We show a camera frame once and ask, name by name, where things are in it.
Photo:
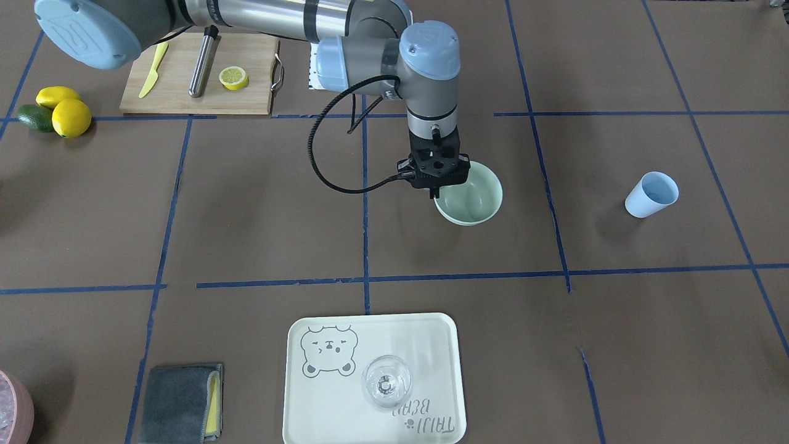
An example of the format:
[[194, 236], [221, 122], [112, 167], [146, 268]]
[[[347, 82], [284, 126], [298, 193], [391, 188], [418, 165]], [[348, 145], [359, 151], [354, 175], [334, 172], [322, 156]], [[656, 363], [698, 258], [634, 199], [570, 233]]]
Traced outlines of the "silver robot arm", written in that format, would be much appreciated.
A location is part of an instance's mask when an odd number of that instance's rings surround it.
[[404, 1], [36, 1], [37, 23], [68, 56], [111, 70], [189, 27], [239, 28], [307, 42], [310, 85], [336, 92], [308, 135], [308, 159], [319, 180], [313, 141], [341, 99], [402, 99], [411, 152], [383, 184], [406, 181], [437, 199], [468, 179], [471, 162], [457, 130], [459, 36], [447, 23], [417, 22]]

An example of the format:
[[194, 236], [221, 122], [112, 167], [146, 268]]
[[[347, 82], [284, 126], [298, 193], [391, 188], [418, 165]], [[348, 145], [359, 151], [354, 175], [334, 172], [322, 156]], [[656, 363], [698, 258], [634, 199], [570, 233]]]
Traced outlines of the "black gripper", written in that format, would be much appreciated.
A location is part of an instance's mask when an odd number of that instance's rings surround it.
[[460, 152], [459, 134], [451, 133], [437, 141], [409, 134], [411, 154], [398, 162], [398, 179], [406, 180], [415, 189], [428, 189], [431, 199], [440, 197], [445, 186], [466, 182], [470, 173], [470, 157]]

